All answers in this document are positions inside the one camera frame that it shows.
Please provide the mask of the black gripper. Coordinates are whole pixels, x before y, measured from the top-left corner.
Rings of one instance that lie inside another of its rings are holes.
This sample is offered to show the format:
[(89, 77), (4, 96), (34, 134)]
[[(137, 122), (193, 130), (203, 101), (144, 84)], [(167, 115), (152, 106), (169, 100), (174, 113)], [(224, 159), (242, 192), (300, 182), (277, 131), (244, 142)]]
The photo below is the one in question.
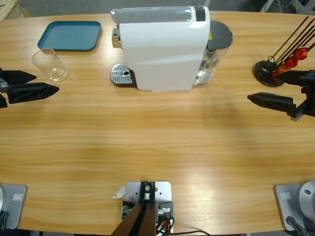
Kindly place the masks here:
[(301, 83), (301, 92), (306, 95), (306, 100), (297, 107), (292, 97), (280, 96), (273, 93), (258, 92), (250, 94), (247, 98), (254, 104), (271, 110), (286, 113), (291, 120), (297, 121), (303, 115), (315, 115), (315, 71), (309, 70), (302, 76), (300, 70), (290, 70), (276, 76), (281, 82), (290, 85)]
[(28, 83), (36, 79), (35, 75), (21, 70), (0, 71), (0, 108), (6, 108), (6, 98), (2, 95), (8, 92), (10, 104), (41, 100), (54, 95), (59, 87), (46, 83)]

